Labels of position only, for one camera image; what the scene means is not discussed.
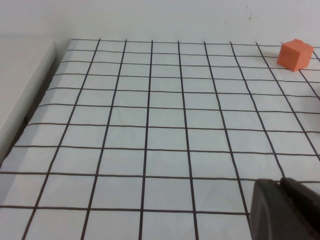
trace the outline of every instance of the grid mat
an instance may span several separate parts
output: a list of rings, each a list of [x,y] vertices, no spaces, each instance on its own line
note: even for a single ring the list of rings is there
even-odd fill
[[[74,39],[0,169],[0,239],[249,240],[255,179],[320,193],[320,48]]]

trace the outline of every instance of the cube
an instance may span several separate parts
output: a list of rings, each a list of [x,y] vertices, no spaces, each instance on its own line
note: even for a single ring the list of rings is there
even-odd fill
[[[277,64],[292,72],[306,68],[310,62],[314,47],[299,39],[282,44]]]

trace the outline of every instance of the black grid line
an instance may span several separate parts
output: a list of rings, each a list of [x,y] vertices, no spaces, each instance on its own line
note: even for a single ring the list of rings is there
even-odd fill
[[[68,49],[67,52],[94,52],[93,50],[80,50],[80,49]],[[122,53],[121,51],[110,51],[110,50],[97,50],[97,52],[106,52],[106,53]],[[126,51],[126,54],[148,54],[147,52],[136,52],[136,51]],[[157,52],[154,55],[178,55],[178,53],[171,53],[171,52]],[[204,54],[190,54],[190,53],[181,53],[181,56],[203,56]],[[208,56],[215,56],[215,57],[233,57],[233,55],[221,55],[221,54],[208,54]],[[262,58],[261,56],[254,56],[254,55],[241,55],[238,57],[252,57],[252,58]],[[265,58],[275,59],[277,56],[266,56]],[[90,63],[90,61],[85,60],[64,60],[61,63]],[[94,64],[119,64],[119,62],[115,61],[94,61]],[[124,62],[124,65],[148,65],[148,63],[133,63],[133,62]],[[177,64],[153,64],[154,66],[179,66]],[[205,65],[181,65],[182,67],[206,67]],[[211,67],[215,68],[236,68],[237,66],[216,66],[212,65]],[[258,66],[241,66],[242,68],[247,69],[267,69],[267,67],[258,67]],[[271,69],[286,69],[285,67],[271,67]],[[311,71],[320,71],[319,69],[306,69]]]
[[[258,43],[256,43],[256,46],[258,47],[259,52],[260,52],[261,56],[263,57],[263,60],[264,60],[265,64],[266,64],[266,65],[267,65],[267,67],[269,68],[269,64],[267,63],[266,59],[264,58],[264,55],[263,55],[263,53],[262,53],[262,51],[261,51],[261,49],[260,49],[260,47],[259,47],[259,44],[258,44]],[[291,106],[291,103],[289,102],[289,100],[288,100],[288,98],[287,98],[287,96],[286,96],[285,92],[283,91],[283,89],[282,89],[282,87],[280,86],[280,84],[279,84],[279,82],[278,82],[278,80],[277,80],[276,76],[274,75],[274,73],[272,72],[272,70],[271,70],[270,68],[269,68],[269,71],[270,71],[270,73],[272,74],[272,77],[274,78],[274,80],[276,81],[276,83],[277,83],[277,85],[278,85],[278,87],[279,87],[280,91],[282,92],[283,96],[285,97],[285,100],[287,101],[287,103],[288,103],[288,105],[289,105],[289,107],[290,107],[290,109],[291,109],[292,113],[293,113],[293,114],[294,114],[294,116],[295,116],[295,119],[297,120],[297,122],[298,122],[298,124],[300,125],[300,127],[301,127],[302,131],[304,132],[304,135],[305,135],[305,137],[307,138],[307,140],[308,140],[308,142],[309,142],[309,144],[310,144],[311,148],[313,149],[314,153],[317,155],[318,160],[320,161],[320,156],[318,155],[318,152],[317,152],[317,150],[316,150],[315,146],[313,145],[313,143],[311,142],[311,140],[310,140],[310,138],[309,138],[308,134],[306,133],[304,126],[301,124],[301,122],[300,122],[300,120],[299,120],[299,118],[298,118],[298,116],[297,116],[297,113],[295,112],[295,110],[294,110],[294,109],[293,109],[293,107]]]
[[[47,103],[38,106],[45,107],[45,106],[73,106],[72,104],[67,103]],[[77,106],[82,107],[99,107],[99,108],[109,108],[110,105],[85,105],[85,104],[78,104]],[[121,105],[115,105],[114,108],[132,108],[132,109],[146,109],[145,106],[121,106]],[[172,110],[183,110],[183,108],[179,107],[150,107],[150,109],[172,109]],[[207,109],[207,108],[186,108],[186,110],[202,110],[202,111],[219,111],[219,109]],[[224,112],[256,112],[255,110],[235,110],[235,109],[223,109]],[[279,110],[261,110],[260,113],[292,113],[291,111],[279,111]],[[320,112],[308,112],[308,111],[296,111],[297,114],[314,114],[318,115]]]
[[[30,123],[27,126],[33,125],[57,125],[65,126],[66,123],[55,123],[55,122],[35,122]],[[70,123],[69,126],[91,126],[91,127],[106,127],[107,124],[86,124],[86,123]],[[114,125],[109,124],[109,127],[117,128],[146,128],[146,126],[141,125]],[[224,130],[224,128],[211,128],[211,127],[182,127],[182,126],[148,126],[150,129],[190,129],[190,130]],[[229,131],[251,131],[251,132],[270,132],[270,133],[297,133],[303,134],[304,131],[294,131],[294,130],[261,130],[261,129],[250,129],[250,128],[226,128]],[[305,131],[306,133],[320,133],[320,131]]]
[[[149,69],[149,83],[148,83],[148,100],[146,108],[146,121],[145,121],[145,139],[144,139],[144,156],[143,156],[143,176],[141,188],[141,205],[140,205],[140,220],[139,220],[139,235],[138,239],[142,239],[142,231],[144,225],[144,208],[145,208],[145,190],[146,190],[146,168],[147,168],[147,153],[148,153],[148,133],[149,133],[149,110],[150,110],[150,90],[151,90],[151,72],[152,72],[152,57],[153,57],[154,43],[151,42],[150,50],[150,69]]]
[[[237,57],[236,57],[235,50],[234,50],[234,47],[233,47],[233,45],[232,45],[232,42],[230,42],[230,46],[231,46],[231,49],[232,49],[232,52],[233,52],[233,55],[234,55],[234,59],[235,59],[237,65],[238,65],[238,67],[239,67],[239,70],[240,70],[241,76],[242,76],[242,78],[243,78],[245,87],[246,87],[246,89],[247,89],[247,91],[248,91],[248,93],[249,93],[249,95],[250,95],[250,98],[251,98],[251,100],[252,100],[252,103],[253,103],[254,109],[255,109],[255,111],[256,111],[256,114],[257,114],[257,116],[258,116],[258,118],[259,118],[259,120],[260,120],[261,126],[262,126],[262,128],[263,128],[264,133],[265,133],[265,136],[266,136],[266,138],[268,139],[269,145],[270,145],[271,150],[272,150],[272,152],[273,152],[273,154],[274,154],[274,158],[275,158],[276,164],[278,165],[278,167],[279,167],[279,169],[280,169],[280,172],[281,172],[281,175],[282,175],[282,177],[284,178],[284,177],[285,177],[284,170],[282,169],[282,167],[281,167],[281,165],[280,165],[280,162],[279,162],[278,157],[277,157],[277,155],[276,155],[276,151],[275,151],[274,146],[273,146],[273,144],[272,144],[272,142],[271,142],[271,140],[270,140],[270,137],[269,137],[269,135],[268,135],[268,132],[267,132],[267,130],[266,130],[266,127],[265,127],[265,125],[264,125],[264,122],[262,121],[262,118],[261,118],[260,113],[259,113],[259,111],[258,111],[256,102],[255,102],[255,100],[254,100],[254,97],[253,97],[252,94],[251,94],[251,91],[250,91],[250,88],[249,88],[249,86],[248,86],[248,84],[247,84],[246,78],[245,78],[245,76],[244,76],[244,74],[243,74],[243,72],[242,72],[242,69],[241,69],[240,65],[239,65],[239,62],[238,62],[238,59],[237,59]]]
[[[187,113],[186,113],[186,101],[185,101],[185,93],[184,93],[184,81],[183,81],[183,74],[182,74],[182,65],[181,65],[180,43],[179,43],[179,41],[177,42],[177,47],[178,47],[178,54],[179,54],[179,68],[180,68],[180,80],[181,80],[181,92],[182,92],[183,118],[184,118],[184,127],[185,127],[185,140],[186,140],[186,151],[187,151],[187,157],[188,157],[189,176],[190,176],[190,189],[191,189],[191,200],[192,200],[192,210],[193,210],[194,235],[195,235],[195,239],[199,240],[194,182],[193,182],[193,179],[192,179],[193,175],[192,175],[192,165],[191,165],[191,157],[190,157],[188,123],[187,123]]]
[[[79,76],[85,76],[84,73],[58,73],[54,76],[61,76],[61,75],[79,75]],[[111,74],[88,74],[88,76],[101,76],[101,77],[117,77],[117,75],[111,75]],[[148,76],[138,76],[138,75],[120,75],[120,77],[132,77],[132,78],[148,78]],[[178,76],[152,76],[153,79],[180,79]],[[211,79],[209,77],[183,77],[184,79]],[[216,80],[238,80],[243,81],[243,79],[239,78],[215,78]],[[274,82],[274,79],[247,79],[247,81],[269,81]],[[305,81],[290,81],[290,80],[277,80],[278,82],[287,82],[287,83],[305,83]],[[320,83],[320,81],[309,81],[309,83]]]
[[[93,185],[92,185],[92,190],[91,190],[89,204],[88,204],[88,210],[86,212],[85,219],[84,219],[82,234],[81,234],[81,238],[80,238],[81,240],[83,240],[85,238],[85,234],[86,234],[86,229],[87,229],[90,209],[91,209],[92,201],[94,199],[95,189],[96,189],[96,185],[97,185],[97,181],[98,181],[98,174],[99,174],[100,164],[101,164],[102,156],[104,154],[104,147],[105,147],[105,144],[106,144],[106,139],[107,139],[107,134],[108,134],[108,130],[109,130],[109,124],[110,124],[110,120],[111,120],[112,110],[113,110],[113,106],[114,106],[114,102],[115,102],[115,98],[116,98],[117,87],[118,87],[119,78],[120,78],[120,72],[121,72],[121,68],[122,68],[122,62],[123,62],[124,56],[125,56],[126,45],[127,45],[127,41],[124,42],[121,63],[120,63],[120,66],[119,66],[119,72],[118,72],[118,76],[117,76],[117,79],[116,79],[116,84],[115,84],[115,87],[114,87],[114,93],[113,93],[112,102],[111,102],[111,106],[110,106],[108,121],[107,121],[107,125],[106,125],[105,132],[104,132],[104,137],[103,137],[103,141],[102,141],[102,148],[101,148],[99,160],[98,160],[98,163],[97,163],[97,166],[96,166],[94,182],[93,182]]]
[[[89,71],[90,71],[92,62],[93,62],[93,60],[94,60],[94,58],[95,58],[95,55],[96,55],[96,52],[97,52],[99,43],[100,43],[100,40],[98,40],[98,42],[97,42],[97,44],[96,44],[95,52],[94,52],[94,54],[93,54],[93,56],[92,56],[91,63],[90,63],[90,65],[89,65],[88,70],[87,70],[87,72],[86,72],[86,75],[85,75],[85,77],[84,77],[84,79],[83,79],[83,83],[82,83],[82,85],[81,85],[81,88],[83,88],[84,85],[85,85],[85,83],[86,83],[86,80],[87,80],[87,77],[88,77],[88,73],[89,73]],[[51,162],[50,162],[50,165],[49,165],[49,168],[48,168],[47,173],[50,173],[51,168],[52,168],[52,166],[53,166],[53,164],[54,164],[54,161],[55,161],[55,159],[56,159],[56,157],[57,157],[57,154],[58,154],[58,151],[59,151],[60,146],[61,146],[61,144],[62,144],[62,141],[63,141],[63,139],[64,139],[64,137],[65,137],[65,135],[66,135],[66,132],[67,132],[67,130],[68,130],[68,127],[69,127],[71,118],[72,118],[72,116],[73,116],[73,114],[74,114],[74,112],[75,112],[75,109],[76,109],[76,106],[77,106],[77,103],[78,103],[78,100],[79,100],[79,97],[80,97],[81,92],[82,92],[82,89],[80,89],[80,91],[79,91],[79,93],[78,93],[78,95],[77,95],[77,98],[76,98],[76,100],[75,100],[75,103],[74,103],[74,105],[73,105],[72,111],[71,111],[71,113],[70,113],[70,116],[69,116],[67,125],[65,126],[65,129],[64,129],[63,134],[62,134],[62,136],[61,136],[61,139],[60,139],[60,141],[59,141],[59,144],[58,144],[58,146],[57,146],[57,148],[56,148],[56,150],[55,150],[55,153],[54,153],[53,158],[52,158],[52,160],[51,160]],[[37,198],[37,200],[36,200],[35,207],[37,207],[37,206],[39,205],[39,202],[40,202],[41,196],[42,196],[42,194],[43,194],[43,192],[44,192],[44,189],[45,189],[46,183],[47,183],[47,181],[48,181],[48,178],[49,178],[49,174],[46,174],[45,179],[44,179],[44,182],[43,182],[42,187],[41,187],[41,190],[40,190],[40,193],[39,193],[39,196],[38,196],[38,198]],[[34,218],[35,213],[36,213],[36,209],[34,209],[34,210],[32,211],[32,214],[31,214],[31,216],[30,216],[30,218],[29,218],[29,221],[28,221],[28,223],[27,223],[27,225],[26,225],[26,228],[25,228],[25,230],[24,230],[24,233],[23,233],[23,236],[22,236],[22,240],[25,240],[25,239],[26,239],[26,236],[27,236],[27,234],[28,234],[28,230],[29,230],[30,224],[31,224],[31,222],[32,222],[32,220],[33,220],[33,218]]]
[[[212,83],[213,83],[214,91],[217,93],[217,87],[216,87],[215,78],[214,78],[214,75],[213,75],[213,72],[212,72],[212,68],[211,68],[211,65],[210,65],[210,60],[209,60],[209,56],[208,56],[206,42],[203,42],[203,44],[204,44],[205,53],[207,54],[206,59],[208,61],[208,66],[209,66],[209,69],[210,69],[210,74],[211,74],[211,77],[212,77]],[[216,94],[216,100],[217,100],[217,103],[218,103],[218,106],[219,106],[219,111],[220,111],[220,114],[221,114],[221,120],[222,120],[222,123],[223,123],[225,137],[226,137],[226,140],[227,140],[227,143],[228,143],[230,156],[231,156],[231,159],[232,159],[235,175],[236,175],[237,182],[238,182],[238,185],[239,185],[239,190],[240,190],[240,194],[241,194],[241,198],[242,198],[243,208],[244,208],[244,211],[246,213],[245,215],[246,215],[246,219],[247,219],[248,226],[249,226],[249,229],[250,229],[250,218],[249,218],[249,214],[248,214],[245,195],[244,195],[244,191],[242,189],[242,185],[241,185],[241,181],[240,181],[240,176],[239,176],[237,164],[236,164],[236,161],[235,161],[234,153],[232,151],[231,142],[230,142],[230,139],[229,139],[227,126],[226,126],[226,122],[225,122],[225,117],[224,117],[224,113],[223,113],[223,111],[221,109],[221,104],[220,104],[220,100],[219,100],[218,94]]]
[[[15,145],[14,148],[57,148],[57,145]],[[68,146],[61,145],[60,148],[70,148],[70,149],[96,149],[101,150],[102,147],[92,147],[92,146]],[[130,147],[103,147],[103,149],[109,150],[135,150],[144,151],[144,148],[130,148]],[[182,149],[161,149],[161,148],[148,148],[148,151],[164,151],[164,152],[187,152],[187,150]],[[191,153],[221,153],[230,154],[230,151],[221,150],[190,150]],[[232,151],[234,154],[260,154],[260,155],[273,155],[273,152],[258,152],[258,151]],[[283,156],[319,156],[318,154],[308,154],[308,153],[283,153],[276,152],[277,155]]]
[[[69,89],[69,90],[79,90],[78,87],[52,87],[48,88],[47,91],[52,91],[55,89]],[[82,90],[88,91],[113,91],[113,89],[103,89],[103,88],[83,88]],[[142,92],[148,93],[148,90],[131,90],[131,89],[119,89],[118,92]],[[160,91],[160,90],[151,90],[151,93],[170,93],[170,94],[181,94],[181,91]],[[212,91],[185,91],[185,94],[220,94],[220,95],[250,95],[250,93],[245,92],[212,92]],[[282,96],[282,94],[271,94],[271,93],[251,93],[251,95],[257,96]],[[293,95],[287,94],[288,97],[297,97],[297,98],[318,98],[317,95],[310,96],[310,95]]]

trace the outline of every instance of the black plastic part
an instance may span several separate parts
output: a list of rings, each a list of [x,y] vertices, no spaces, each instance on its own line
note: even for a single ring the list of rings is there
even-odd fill
[[[258,179],[254,183],[250,213],[252,240],[320,240],[317,228],[313,227],[320,224],[315,222],[318,215],[310,214],[319,209],[317,198],[316,193],[293,179],[283,178],[281,185]]]

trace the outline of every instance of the white grid square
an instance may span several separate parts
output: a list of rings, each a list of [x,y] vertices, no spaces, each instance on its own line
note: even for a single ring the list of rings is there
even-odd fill
[[[297,113],[296,115],[304,130],[320,132],[320,114]]]
[[[116,76],[95,76],[88,75],[84,89],[107,89],[114,90],[116,87],[117,77]]]
[[[295,112],[305,112],[305,113],[320,112],[320,104],[319,104],[319,99],[317,97],[288,96],[287,98]]]
[[[23,237],[32,209],[0,209],[0,238],[19,240]]]
[[[241,68],[246,80],[275,80],[267,68]]]
[[[186,131],[172,128],[149,128],[147,148],[187,150]]]
[[[146,119],[146,108],[114,107],[110,125],[146,126]]]
[[[215,94],[210,93],[185,93],[186,109],[218,110],[219,105]]]
[[[163,65],[153,65],[151,69],[152,77],[160,78],[180,78],[180,68],[179,66],[163,66]]]
[[[189,93],[214,93],[212,79],[183,79],[183,91]]]
[[[300,70],[302,72],[302,74],[304,75],[304,77],[308,80],[308,82],[320,82],[319,79],[319,71],[310,71],[310,70]],[[296,74],[296,81],[300,81],[300,82],[305,82],[306,80],[304,79],[304,77],[302,76],[302,74]]]
[[[150,64],[150,53],[129,53],[126,52],[123,56],[122,63],[124,64]]]
[[[50,175],[39,206],[86,208],[94,180],[94,176]]]
[[[60,147],[51,172],[95,174],[100,152],[100,149]]]
[[[279,82],[285,95],[313,96],[315,93],[307,82]]]
[[[189,66],[208,66],[208,60],[205,55],[181,55],[181,65]]]
[[[145,147],[146,129],[143,127],[116,127],[110,126],[106,136],[106,148],[132,148]]]
[[[107,63],[121,63],[122,52],[105,52],[105,51],[97,51],[94,55],[93,62],[107,62]]]
[[[252,111],[223,111],[227,129],[263,130],[256,112]]]
[[[189,129],[190,150],[229,151],[224,130]]]
[[[260,116],[267,131],[302,131],[293,113],[260,112]]]
[[[52,89],[47,90],[39,106],[45,104],[70,104],[76,102],[79,94],[78,89]]]
[[[273,154],[234,153],[233,156],[239,177],[242,179],[272,179],[278,181],[282,177]]]
[[[57,146],[66,126],[64,125],[29,125],[19,140],[17,146]]]
[[[81,88],[84,75],[55,75],[48,89],[51,88]]]
[[[216,79],[214,82],[218,93],[248,94],[246,84],[243,80]]]
[[[110,106],[113,96],[113,90],[82,90],[77,104],[89,106]]]
[[[117,91],[114,106],[147,107],[148,93],[143,91]]]
[[[73,106],[47,105],[37,108],[29,124],[56,123],[66,124]]]
[[[239,185],[235,180],[193,180],[197,211],[243,213]]]
[[[144,240],[194,240],[195,237],[192,213],[143,213],[142,239]]]
[[[85,217],[86,211],[38,209],[35,212],[26,239],[80,239]]]
[[[46,173],[55,151],[54,147],[14,147],[2,162],[0,172]]]
[[[128,41],[125,46],[126,52],[131,53],[150,53],[151,42],[130,42]]]
[[[272,153],[263,131],[228,130],[228,135],[234,152]]]
[[[184,78],[211,79],[208,66],[182,66],[181,69]]]
[[[222,110],[254,111],[255,106],[250,95],[243,94],[219,94]]]
[[[147,176],[189,177],[188,155],[181,151],[148,151]]]
[[[152,72],[154,71],[154,66],[159,64],[178,66],[179,55],[178,54],[156,54],[156,53],[152,54]]]
[[[148,77],[149,73],[150,73],[149,65],[122,64],[120,75]]]
[[[269,132],[268,135],[276,153],[315,154],[304,133]]]
[[[230,44],[206,44],[205,46],[206,46],[208,55],[225,55],[225,56],[234,55]]]
[[[0,174],[0,204],[35,206],[45,175]]]
[[[236,178],[236,171],[229,153],[191,152],[194,178]]]
[[[71,118],[71,124],[106,125],[110,107],[76,106]]]
[[[99,174],[143,175],[144,155],[143,150],[105,149]]]
[[[251,239],[246,216],[197,214],[199,239]]]
[[[284,96],[253,95],[253,99],[258,111],[291,112],[291,108]]]
[[[138,239],[139,219],[140,213],[134,211],[91,211],[84,239]]]
[[[180,43],[180,54],[206,55],[204,44]]]
[[[282,92],[276,81],[247,81],[249,90],[252,94],[273,94],[282,95]]]
[[[150,109],[149,127],[185,127],[185,115],[182,109]]]
[[[182,94],[172,92],[151,92],[150,107],[182,109],[184,107]]]
[[[275,76],[275,79],[281,81],[295,81],[295,82],[305,82],[306,80],[301,74],[297,74],[297,72],[290,71],[288,69],[271,69],[272,73]]]
[[[101,40],[97,50],[98,51],[112,51],[112,52],[121,52],[122,53],[124,51],[124,47],[125,47],[124,41],[104,41],[104,40]]]
[[[192,211],[190,180],[147,178],[144,208]]]
[[[160,43],[154,42],[152,52],[166,53],[166,54],[178,54],[178,43]]]
[[[181,92],[180,78],[152,78],[151,91]]]
[[[93,208],[139,209],[141,177],[100,176],[92,200]]]
[[[89,74],[117,76],[119,68],[119,63],[94,62],[91,65]]]
[[[219,111],[186,110],[188,128],[223,129],[224,125]]]
[[[234,56],[209,56],[209,61],[212,67],[238,67]]]
[[[236,59],[240,67],[250,67],[252,68],[267,68],[264,59],[259,56],[237,56]]]
[[[211,67],[212,75],[215,79],[240,79],[242,80],[241,72],[236,67]]]
[[[86,74],[89,66],[89,62],[62,62],[55,74]]]
[[[101,148],[105,126],[70,125],[65,133],[63,146]]]
[[[316,156],[279,155],[278,159],[286,178],[320,181],[320,162]]]

